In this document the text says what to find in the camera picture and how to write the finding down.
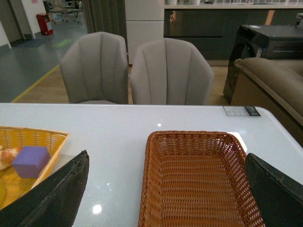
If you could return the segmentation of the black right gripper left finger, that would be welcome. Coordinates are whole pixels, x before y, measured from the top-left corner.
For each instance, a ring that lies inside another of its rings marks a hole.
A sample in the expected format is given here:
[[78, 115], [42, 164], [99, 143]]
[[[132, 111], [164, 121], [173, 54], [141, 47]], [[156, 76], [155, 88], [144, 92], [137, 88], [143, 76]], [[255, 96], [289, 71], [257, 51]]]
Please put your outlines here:
[[80, 152], [0, 211], [2, 227], [71, 227], [86, 188], [89, 155]]

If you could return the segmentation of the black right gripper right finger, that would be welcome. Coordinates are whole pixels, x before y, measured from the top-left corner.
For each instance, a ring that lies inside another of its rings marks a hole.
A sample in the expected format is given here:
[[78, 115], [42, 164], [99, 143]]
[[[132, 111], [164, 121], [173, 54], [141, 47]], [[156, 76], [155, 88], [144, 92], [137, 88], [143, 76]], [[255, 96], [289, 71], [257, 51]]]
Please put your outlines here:
[[245, 170], [250, 190], [267, 227], [303, 225], [303, 185], [249, 153]]

